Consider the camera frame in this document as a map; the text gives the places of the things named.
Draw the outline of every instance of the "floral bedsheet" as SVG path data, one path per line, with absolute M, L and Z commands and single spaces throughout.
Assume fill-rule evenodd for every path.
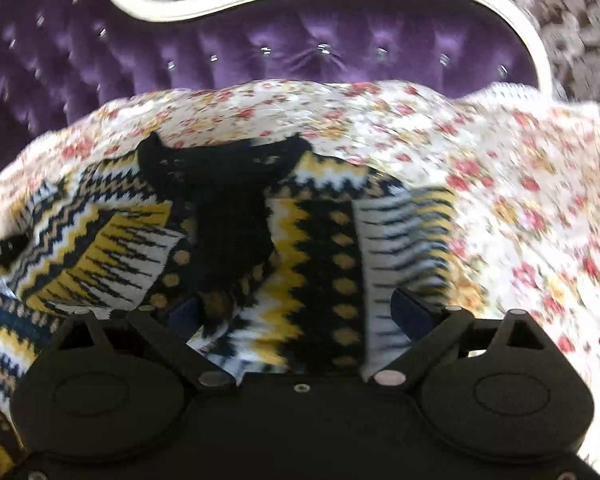
M 600 473 L 599 105 L 509 85 L 449 101 L 397 81 L 143 94 L 20 153 L 0 174 L 0 238 L 18 231 L 14 213 L 40 181 L 128 152 L 152 130 L 175 147 L 301 132 L 316 152 L 456 190 L 449 303 L 534 316 L 593 393 L 580 455 Z

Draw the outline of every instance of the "headboard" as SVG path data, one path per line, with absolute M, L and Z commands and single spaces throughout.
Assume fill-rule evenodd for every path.
M 0 168 L 109 100 L 263 78 L 551 92 L 510 0 L 0 0 Z

